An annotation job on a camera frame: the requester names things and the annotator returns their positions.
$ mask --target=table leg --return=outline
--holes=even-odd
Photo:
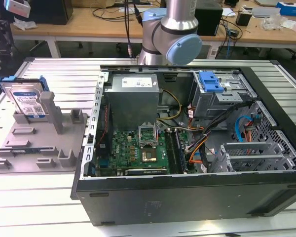
[[[59,47],[55,39],[48,39],[47,40],[49,51],[53,58],[61,58]]]
[[[206,59],[215,59],[220,45],[220,42],[214,42],[213,44],[211,44]]]
[[[89,54],[93,53],[92,42],[88,42],[88,51],[89,51]]]
[[[266,58],[269,51],[269,48],[260,48],[259,58]]]

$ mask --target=ram slot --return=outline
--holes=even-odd
[[[176,164],[174,147],[172,145],[171,133],[168,131],[165,131],[164,139],[166,144],[170,174],[177,174],[178,173],[177,164]]]
[[[177,167],[177,173],[183,174],[184,168],[183,168],[183,165],[181,162],[182,159],[181,159],[181,154],[180,154],[180,153],[182,153],[182,149],[181,149],[181,146],[179,146],[179,144],[178,144],[176,131],[171,132],[171,142],[172,142],[172,150],[173,150],[174,157],[175,157],[175,164]]]

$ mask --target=yellow wire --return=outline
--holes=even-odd
[[[172,94],[170,91],[168,91],[168,90],[163,90],[163,91],[166,91],[167,93],[169,93],[176,101],[177,101],[177,103],[179,104],[179,111],[178,111],[178,113],[176,114],[176,115],[173,115],[173,116],[171,116],[171,117],[165,117],[165,118],[159,118],[159,119],[162,119],[162,120],[171,120],[171,119],[175,119],[176,117],[178,117],[179,115],[180,115],[180,113],[181,113],[181,110],[182,110],[182,105],[181,105],[181,103],[179,102],[179,100],[177,99],[177,97],[175,97],[174,96],[174,94]]]

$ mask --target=chip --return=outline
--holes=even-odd
[[[142,162],[157,162],[156,149],[154,148],[142,149]]]

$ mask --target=floor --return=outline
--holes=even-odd
[[[62,57],[70,58],[127,58],[127,45],[122,43],[121,50],[116,50],[116,43],[95,42],[93,43],[93,53],[89,54],[87,43],[83,42],[83,48],[78,47],[77,42],[59,42],[59,48]],[[17,49],[14,49],[15,62],[11,65],[10,69],[0,71],[0,76],[13,75],[20,67],[25,57],[50,57],[50,52],[47,44],[42,45],[36,49],[32,54],[30,49],[35,46],[34,41],[17,40],[15,43]],[[140,53],[141,45],[133,44],[134,54]],[[218,56],[219,59],[225,59],[227,49],[222,49],[222,53]],[[239,60],[261,60],[259,58],[259,50],[256,48],[248,48],[246,54],[244,54],[244,48],[236,47],[231,49],[230,59]],[[208,52],[208,46],[203,46],[201,53],[197,57],[198,59],[205,59]],[[273,59],[280,62],[280,64],[296,79],[296,60],[292,60],[292,54],[285,49],[272,49],[269,51],[267,59]]]

